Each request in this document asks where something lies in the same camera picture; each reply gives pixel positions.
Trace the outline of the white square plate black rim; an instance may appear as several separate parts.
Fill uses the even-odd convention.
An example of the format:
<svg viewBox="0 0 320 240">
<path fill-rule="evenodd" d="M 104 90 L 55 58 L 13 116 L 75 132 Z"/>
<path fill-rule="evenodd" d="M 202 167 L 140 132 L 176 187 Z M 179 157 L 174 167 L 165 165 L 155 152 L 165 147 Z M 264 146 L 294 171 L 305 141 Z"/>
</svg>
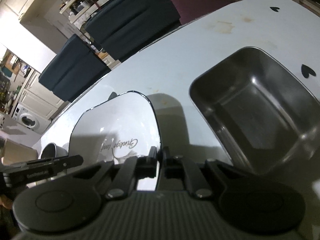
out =
<svg viewBox="0 0 320 240">
<path fill-rule="evenodd" d="M 152 103 L 140 92 L 125 92 L 85 111 L 77 121 L 68 153 L 82 156 L 84 162 L 71 171 L 101 161 L 123 164 L 129 157 L 147 156 L 152 147 L 161 147 Z"/>
</svg>

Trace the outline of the rectangular steel tray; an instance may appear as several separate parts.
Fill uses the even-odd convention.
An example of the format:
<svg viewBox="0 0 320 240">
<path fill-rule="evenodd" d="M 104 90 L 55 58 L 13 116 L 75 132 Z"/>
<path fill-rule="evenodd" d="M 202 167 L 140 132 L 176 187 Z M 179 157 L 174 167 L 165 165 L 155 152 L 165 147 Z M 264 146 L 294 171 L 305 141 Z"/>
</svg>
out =
<svg viewBox="0 0 320 240">
<path fill-rule="evenodd" d="M 234 52 L 197 77 L 189 95 L 240 169 L 264 176 L 319 149 L 319 101 L 260 48 Z"/>
</svg>

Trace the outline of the small round steel bowl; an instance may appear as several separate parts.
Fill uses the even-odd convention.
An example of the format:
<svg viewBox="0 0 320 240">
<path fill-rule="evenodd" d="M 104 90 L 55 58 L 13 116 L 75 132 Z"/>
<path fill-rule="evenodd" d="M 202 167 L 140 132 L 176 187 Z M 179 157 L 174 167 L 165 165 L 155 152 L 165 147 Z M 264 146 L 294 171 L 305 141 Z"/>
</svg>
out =
<svg viewBox="0 0 320 240">
<path fill-rule="evenodd" d="M 59 158 L 65 157 L 68 155 L 67 150 L 64 148 L 57 146 L 55 143 L 49 143 L 42 151 L 40 158 Z"/>
</svg>

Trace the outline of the white washing machine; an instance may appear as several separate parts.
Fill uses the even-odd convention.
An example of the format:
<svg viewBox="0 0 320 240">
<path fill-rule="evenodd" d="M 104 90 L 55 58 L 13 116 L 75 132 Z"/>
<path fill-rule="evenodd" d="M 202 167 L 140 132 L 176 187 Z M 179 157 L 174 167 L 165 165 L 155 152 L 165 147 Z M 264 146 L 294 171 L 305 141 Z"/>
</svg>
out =
<svg viewBox="0 0 320 240">
<path fill-rule="evenodd" d="M 12 118 L 22 126 L 34 131 L 37 134 L 43 134 L 48 126 L 51 124 L 50 119 L 43 118 L 33 111 L 27 109 L 21 103 L 18 103 Z"/>
</svg>

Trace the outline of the white kitchen cabinet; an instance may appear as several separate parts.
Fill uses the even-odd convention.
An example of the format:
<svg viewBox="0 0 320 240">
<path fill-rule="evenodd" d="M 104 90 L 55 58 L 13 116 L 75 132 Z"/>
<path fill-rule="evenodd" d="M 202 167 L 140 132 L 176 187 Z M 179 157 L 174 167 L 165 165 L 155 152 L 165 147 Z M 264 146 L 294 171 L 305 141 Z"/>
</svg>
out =
<svg viewBox="0 0 320 240">
<path fill-rule="evenodd" d="M 50 119 L 63 105 L 64 101 L 41 85 L 39 83 L 39 76 L 40 73 L 34 70 L 27 77 L 19 103 L 38 116 Z"/>
</svg>

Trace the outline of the dark blue chair near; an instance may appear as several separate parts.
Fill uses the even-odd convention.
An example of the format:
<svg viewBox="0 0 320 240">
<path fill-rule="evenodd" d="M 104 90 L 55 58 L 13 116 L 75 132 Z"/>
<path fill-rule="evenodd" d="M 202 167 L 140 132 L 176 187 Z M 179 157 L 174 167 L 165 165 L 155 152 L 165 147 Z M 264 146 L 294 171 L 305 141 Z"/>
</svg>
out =
<svg viewBox="0 0 320 240">
<path fill-rule="evenodd" d="M 63 101 L 73 102 L 110 68 L 78 35 L 72 35 L 39 76 L 39 83 Z"/>
</svg>

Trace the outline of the dark blue chair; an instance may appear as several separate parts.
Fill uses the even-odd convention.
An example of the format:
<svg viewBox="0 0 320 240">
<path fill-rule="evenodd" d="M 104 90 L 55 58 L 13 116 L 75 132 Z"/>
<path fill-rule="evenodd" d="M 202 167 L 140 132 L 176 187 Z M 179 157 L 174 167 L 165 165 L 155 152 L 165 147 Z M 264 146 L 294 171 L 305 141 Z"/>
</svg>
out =
<svg viewBox="0 0 320 240">
<path fill-rule="evenodd" d="M 129 57 L 181 26 L 171 0 L 114 0 L 85 24 L 85 30 L 111 55 Z"/>
<path fill-rule="evenodd" d="M 73 102 L 110 68 L 78 35 L 72 35 L 39 76 L 39 83 L 63 101 Z"/>
</svg>

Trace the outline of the dark blue chair far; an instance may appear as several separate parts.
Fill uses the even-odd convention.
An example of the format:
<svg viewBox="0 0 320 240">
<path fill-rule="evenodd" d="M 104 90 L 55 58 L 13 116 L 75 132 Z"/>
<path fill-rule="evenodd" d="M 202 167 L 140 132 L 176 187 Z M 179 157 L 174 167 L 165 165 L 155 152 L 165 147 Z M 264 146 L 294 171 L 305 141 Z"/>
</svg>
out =
<svg viewBox="0 0 320 240">
<path fill-rule="evenodd" d="M 111 55 L 129 57 L 181 26 L 171 0 L 114 0 L 85 24 L 85 30 Z"/>
</svg>

